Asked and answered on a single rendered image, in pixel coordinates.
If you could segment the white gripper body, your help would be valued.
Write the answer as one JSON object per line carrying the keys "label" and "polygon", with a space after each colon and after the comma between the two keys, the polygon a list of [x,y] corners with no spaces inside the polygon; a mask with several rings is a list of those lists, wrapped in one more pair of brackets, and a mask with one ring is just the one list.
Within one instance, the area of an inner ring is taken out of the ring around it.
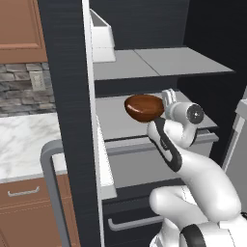
{"label": "white gripper body", "polygon": [[165,107],[168,107],[170,104],[177,101],[176,93],[173,89],[163,90],[161,94]]}

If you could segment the brown bowl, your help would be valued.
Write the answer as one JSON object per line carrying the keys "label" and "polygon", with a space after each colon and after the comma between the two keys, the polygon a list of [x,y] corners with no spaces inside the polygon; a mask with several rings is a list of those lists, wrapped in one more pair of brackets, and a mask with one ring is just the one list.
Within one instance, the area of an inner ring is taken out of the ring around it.
{"label": "brown bowl", "polygon": [[151,95],[134,95],[124,101],[126,113],[139,123],[148,123],[164,113],[163,101]]}

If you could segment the grey fridge shelf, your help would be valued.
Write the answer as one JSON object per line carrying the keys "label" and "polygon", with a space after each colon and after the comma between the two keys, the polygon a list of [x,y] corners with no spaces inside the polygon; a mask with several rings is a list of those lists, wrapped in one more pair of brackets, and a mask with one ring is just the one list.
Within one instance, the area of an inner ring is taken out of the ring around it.
{"label": "grey fridge shelf", "polygon": [[96,114],[105,140],[143,137],[147,125],[133,120],[124,109],[127,96],[101,97],[96,99]]}
{"label": "grey fridge shelf", "polygon": [[94,64],[95,80],[233,72],[189,47],[118,50],[116,61]]}

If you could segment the grey fridge crisper drawer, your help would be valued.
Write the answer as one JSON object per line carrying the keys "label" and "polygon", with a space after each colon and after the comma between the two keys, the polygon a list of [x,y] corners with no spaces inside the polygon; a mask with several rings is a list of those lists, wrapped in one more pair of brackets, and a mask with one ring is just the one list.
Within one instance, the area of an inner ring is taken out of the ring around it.
{"label": "grey fridge crisper drawer", "polygon": [[182,184],[148,137],[107,142],[105,146],[117,188],[153,182]]}

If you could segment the dark fridge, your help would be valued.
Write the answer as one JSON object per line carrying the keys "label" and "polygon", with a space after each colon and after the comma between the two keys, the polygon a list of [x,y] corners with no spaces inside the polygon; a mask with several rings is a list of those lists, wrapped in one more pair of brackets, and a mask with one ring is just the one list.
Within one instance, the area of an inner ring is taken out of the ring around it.
{"label": "dark fridge", "polygon": [[206,115],[192,151],[222,163],[235,108],[247,87],[247,0],[90,0],[113,30],[115,49],[189,47],[233,72],[95,80],[96,98],[176,91]]}

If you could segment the grey fridge door with bin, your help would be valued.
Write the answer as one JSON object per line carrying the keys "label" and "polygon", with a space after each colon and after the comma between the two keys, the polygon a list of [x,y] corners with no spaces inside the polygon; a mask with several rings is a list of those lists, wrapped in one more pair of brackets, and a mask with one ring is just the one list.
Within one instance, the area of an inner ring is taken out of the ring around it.
{"label": "grey fridge door with bin", "polygon": [[241,194],[247,189],[247,87],[235,109],[233,136],[223,164],[226,175]]}

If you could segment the dark fridge door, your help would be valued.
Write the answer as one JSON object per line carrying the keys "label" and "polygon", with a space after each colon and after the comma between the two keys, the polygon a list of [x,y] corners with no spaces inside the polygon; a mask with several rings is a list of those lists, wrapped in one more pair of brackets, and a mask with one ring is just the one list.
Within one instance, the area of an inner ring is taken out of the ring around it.
{"label": "dark fridge door", "polygon": [[38,0],[81,247],[104,247],[89,0]]}

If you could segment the white door bin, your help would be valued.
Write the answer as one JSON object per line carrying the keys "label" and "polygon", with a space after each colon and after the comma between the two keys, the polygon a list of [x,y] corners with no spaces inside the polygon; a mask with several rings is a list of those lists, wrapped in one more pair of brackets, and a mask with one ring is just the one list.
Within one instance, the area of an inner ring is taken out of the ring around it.
{"label": "white door bin", "polygon": [[94,10],[90,10],[93,61],[115,62],[115,43],[112,27]]}
{"label": "white door bin", "polygon": [[99,176],[102,199],[114,199],[117,197],[117,192],[99,120],[96,120],[96,130],[98,141]]}

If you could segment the dark freezer drawer front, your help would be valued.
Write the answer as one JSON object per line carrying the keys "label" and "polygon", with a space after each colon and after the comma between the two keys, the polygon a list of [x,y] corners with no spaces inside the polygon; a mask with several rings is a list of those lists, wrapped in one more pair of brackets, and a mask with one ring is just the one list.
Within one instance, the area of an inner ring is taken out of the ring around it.
{"label": "dark freezer drawer front", "polygon": [[154,188],[175,185],[183,185],[180,178],[118,188],[116,198],[104,200],[102,209],[105,247],[149,247],[152,238],[161,229],[160,222],[129,230],[113,231],[108,220],[111,219],[118,225],[155,217],[156,214],[149,204],[150,193]]}

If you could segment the brown drawer front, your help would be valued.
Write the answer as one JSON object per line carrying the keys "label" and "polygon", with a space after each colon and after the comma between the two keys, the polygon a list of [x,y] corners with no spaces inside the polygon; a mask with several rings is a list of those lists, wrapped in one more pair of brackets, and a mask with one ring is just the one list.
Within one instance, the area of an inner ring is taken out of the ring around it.
{"label": "brown drawer front", "polygon": [[49,199],[44,178],[0,183],[0,208]]}

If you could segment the brown base cupboard door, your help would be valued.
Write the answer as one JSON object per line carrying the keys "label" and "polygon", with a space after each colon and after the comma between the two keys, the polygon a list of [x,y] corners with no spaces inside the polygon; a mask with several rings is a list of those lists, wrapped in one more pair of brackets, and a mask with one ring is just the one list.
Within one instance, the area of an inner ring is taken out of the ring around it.
{"label": "brown base cupboard door", "polygon": [[50,202],[0,209],[0,247],[62,247]]}

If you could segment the grey wall outlet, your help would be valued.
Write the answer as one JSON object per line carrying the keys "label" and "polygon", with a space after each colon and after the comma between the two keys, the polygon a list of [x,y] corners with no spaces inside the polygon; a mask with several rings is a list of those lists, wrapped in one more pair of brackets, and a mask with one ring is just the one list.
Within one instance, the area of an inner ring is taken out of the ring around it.
{"label": "grey wall outlet", "polygon": [[44,83],[43,73],[41,71],[30,71],[29,74],[30,74],[33,90],[35,92],[44,91],[45,83]]}

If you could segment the brown wall cupboard door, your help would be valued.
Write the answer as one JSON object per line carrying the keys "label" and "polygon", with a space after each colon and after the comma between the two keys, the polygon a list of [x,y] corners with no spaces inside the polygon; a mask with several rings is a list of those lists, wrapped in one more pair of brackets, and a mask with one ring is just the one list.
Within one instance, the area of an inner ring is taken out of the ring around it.
{"label": "brown wall cupboard door", "polygon": [[46,61],[38,0],[0,0],[0,64]]}

